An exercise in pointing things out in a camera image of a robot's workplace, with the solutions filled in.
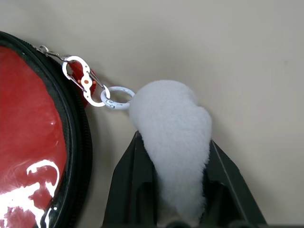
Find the clear black-trimmed paddle case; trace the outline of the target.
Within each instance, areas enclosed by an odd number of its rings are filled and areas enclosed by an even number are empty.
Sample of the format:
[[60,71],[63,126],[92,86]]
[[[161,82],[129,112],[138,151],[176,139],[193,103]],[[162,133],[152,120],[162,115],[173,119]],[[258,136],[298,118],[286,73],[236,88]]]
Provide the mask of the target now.
[[60,102],[59,115],[64,121],[67,161],[52,205],[51,228],[74,228],[82,210],[92,169],[92,139],[79,90],[63,75],[60,64],[29,43],[0,31],[0,46],[24,53],[31,65],[51,82]]

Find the white carabiner clip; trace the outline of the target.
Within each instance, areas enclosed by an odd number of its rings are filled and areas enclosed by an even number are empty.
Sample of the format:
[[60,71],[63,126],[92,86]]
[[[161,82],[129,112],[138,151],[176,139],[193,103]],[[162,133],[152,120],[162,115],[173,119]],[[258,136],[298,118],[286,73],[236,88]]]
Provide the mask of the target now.
[[[67,70],[67,66],[69,63],[78,62],[82,67],[83,76],[80,79],[80,83],[74,79]],[[79,56],[65,56],[62,63],[62,72],[68,80],[71,80],[74,84],[76,84],[83,92],[83,96],[86,101],[95,107],[103,107],[105,106],[104,102],[96,102],[92,99],[90,88],[93,86],[93,82],[96,82],[106,94],[106,98],[110,98],[109,88],[102,84],[96,75],[91,71],[89,65]]]

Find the white fluffy pom-pom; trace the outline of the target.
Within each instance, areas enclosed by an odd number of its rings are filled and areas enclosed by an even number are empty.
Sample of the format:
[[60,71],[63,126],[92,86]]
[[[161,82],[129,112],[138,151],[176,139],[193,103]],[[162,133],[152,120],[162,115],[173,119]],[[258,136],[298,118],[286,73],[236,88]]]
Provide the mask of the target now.
[[158,223],[180,219],[197,226],[206,200],[203,177],[209,162],[210,114],[185,84],[158,80],[136,93],[129,117],[155,167]]

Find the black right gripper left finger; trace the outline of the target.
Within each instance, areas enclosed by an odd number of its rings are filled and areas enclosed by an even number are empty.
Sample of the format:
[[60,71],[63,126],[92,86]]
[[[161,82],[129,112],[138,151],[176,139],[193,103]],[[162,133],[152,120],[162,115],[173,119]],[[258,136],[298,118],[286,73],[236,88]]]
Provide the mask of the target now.
[[104,226],[155,226],[157,223],[156,175],[139,132],[136,132],[116,165]]

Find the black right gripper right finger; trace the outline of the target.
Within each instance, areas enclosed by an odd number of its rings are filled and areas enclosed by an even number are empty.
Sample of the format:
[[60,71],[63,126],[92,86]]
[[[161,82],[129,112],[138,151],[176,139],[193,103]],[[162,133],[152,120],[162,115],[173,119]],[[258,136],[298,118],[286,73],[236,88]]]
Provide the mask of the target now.
[[201,223],[229,225],[242,221],[253,225],[266,224],[237,165],[214,141],[210,141],[209,151],[203,177],[207,202]]

